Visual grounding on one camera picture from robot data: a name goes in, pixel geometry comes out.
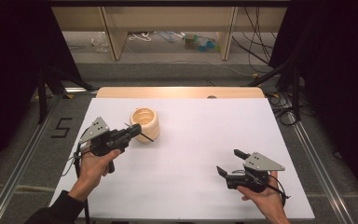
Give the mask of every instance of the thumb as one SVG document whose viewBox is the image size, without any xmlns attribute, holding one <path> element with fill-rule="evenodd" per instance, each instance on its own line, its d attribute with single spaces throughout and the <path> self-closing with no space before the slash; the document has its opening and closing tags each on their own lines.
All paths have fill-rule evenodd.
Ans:
<svg viewBox="0 0 358 224">
<path fill-rule="evenodd" d="M 248 188 L 246 188 L 246 187 L 244 187 L 244 186 L 237 186 L 237 190 L 238 190 L 241 194 L 243 194 L 244 196 L 246 196 L 247 198 L 250 198 L 250 196 L 253 194 L 253 192 L 252 192 L 250 189 L 248 189 Z"/>
</svg>

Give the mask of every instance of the white tabletop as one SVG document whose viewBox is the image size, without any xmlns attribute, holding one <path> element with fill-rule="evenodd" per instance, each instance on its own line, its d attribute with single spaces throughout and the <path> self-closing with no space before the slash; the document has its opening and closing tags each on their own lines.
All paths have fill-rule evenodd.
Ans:
<svg viewBox="0 0 358 224">
<path fill-rule="evenodd" d="M 102 117 L 110 129 L 125 129 L 131 113 L 150 107 L 158 113 L 154 143 L 132 139 L 115 159 L 116 170 L 89 196 L 91 217 L 126 220 L 244 220 L 264 216 L 252 202 L 228 189 L 216 165 L 243 169 L 237 148 L 255 151 L 285 166 L 278 177 L 291 196 L 288 218 L 314 218 L 267 99 L 93 99 L 80 135 Z M 62 177 L 52 201 L 76 182 L 75 168 Z"/>
</svg>

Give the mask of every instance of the finger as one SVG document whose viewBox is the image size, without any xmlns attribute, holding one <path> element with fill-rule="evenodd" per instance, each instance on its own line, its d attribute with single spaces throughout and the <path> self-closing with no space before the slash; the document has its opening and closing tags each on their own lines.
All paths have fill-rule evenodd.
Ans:
<svg viewBox="0 0 358 224">
<path fill-rule="evenodd" d="M 250 198 L 253 194 L 252 191 L 244 186 L 237 186 L 237 190 L 243 194 L 246 198 Z"/>
<path fill-rule="evenodd" d="M 103 171 L 103 176 L 107 176 L 107 173 L 109 172 L 109 167 L 106 166 L 105 170 Z"/>
<path fill-rule="evenodd" d="M 111 150 L 108 154 L 104 155 L 102 160 L 103 162 L 109 163 L 120 155 L 121 151 L 119 149 Z"/>
<path fill-rule="evenodd" d="M 270 175 L 271 175 L 272 177 L 275 177 L 275 178 L 270 178 L 270 179 L 269 179 L 269 184 L 270 184 L 271 186 L 278 187 L 278 181 L 277 181 L 277 179 L 278 179 L 278 172 L 277 172 L 277 171 L 271 171 Z"/>
</svg>

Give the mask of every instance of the black sleeve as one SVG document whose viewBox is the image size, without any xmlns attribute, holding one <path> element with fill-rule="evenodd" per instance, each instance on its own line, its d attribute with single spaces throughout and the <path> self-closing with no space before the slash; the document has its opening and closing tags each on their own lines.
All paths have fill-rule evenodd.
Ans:
<svg viewBox="0 0 358 224">
<path fill-rule="evenodd" d="M 39 209 L 25 224 L 74 223 L 84 206 L 84 203 L 71 198 L 68 191 L 63 190 L 51 207 Z"/>
</svg>

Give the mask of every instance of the gray floor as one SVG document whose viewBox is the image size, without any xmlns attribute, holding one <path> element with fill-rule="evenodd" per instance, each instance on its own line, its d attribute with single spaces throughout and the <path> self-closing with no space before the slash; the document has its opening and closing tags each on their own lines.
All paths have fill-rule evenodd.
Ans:
<svg viewBox="0 0 358 224">
<path fill-rule="evenodd" d="M 213 33 L 202 34 L 216 38 Z M 199 52 L 186 47 L 184 41 L 175 35 L 172 35 L 174 41 L 170 43 L 160 35 L 154 34 L 150 35 L 151 41 L 149 42 L 139 39 L 128 40 L 120 60 L 113 62 L 110 53 L 97 52 L 96 48 L 91 45 L 91 39 L 97 37 L 96 33 L 65 33 L 64 36 L 83 79 L 97 87 L 246 86 L 253 80 L 252 74 L 262 75 L 252 66 L 262 71 L 270 70 L 255 57 L 249 60 L 248 53 L 239 48 L 235 42 L 231 45 L 228 60 L 221 61 L 220 54 L 214 49 Z M 243 37 L 242 33 L 236 33 L 235 37 L 246 48 L 249 48 L 250 42 Z M 263 34 L 263 42 L 273 46 L 273 35 Z M 262 49 L 257 48 L 256 45 L 252 46 L 252 51 L 266 58 Z M 277 77 L 274 77 L 263 83 L 262 90 L 265 93 L 275 91 L 276 81 Z M 74 87 L 75 85 L 65 83 L 65 86 Z M 0 223 L 22 223 L 36 209 L 48 204 L 92 97 L 94 97 L 92 94 L 76 94 L 70 99 L 54 98 L 58 104 L 51 114 L 39 146 Z M 301 99 L 301 104 L 306 105 L 306 96 L 302 95 Z M 279 102 L 279 105 L 284 105 L 284 101 Z M 323 162 L 326 172 L 337 187 L 339 195 L 347 205 L 353 223 L 358 223 L 358 182 L 345 161 L 333 155 L 336 150 L 334 144 L 330 142 L 309 107 L 301 109 L 301 118 L 301 124 Z M 63 130 L 56 130 L 60 119 L 65 119 L 62 124 L 70 129 L 65 138 L 54 138 L 54 135 L 64 134 Z M 0 190 L 9 179 L 21 153 L 27 148 L 28 141 L 36 129 L 37 121 L 38 102 L 34 97 L 18 131 L 11 139 L 9 146 L 0 154 Z M 318 176 L 310 164 L 304 146 L 296 134 L 295 127 L 282 125 L 278 120 L 277 123 L 316 216 L 314 220 L 293 220 L 293 223 L 339 223 Z M 267 221 L 248 221 L 247 223 L 267 223 Z"/>
</svg>

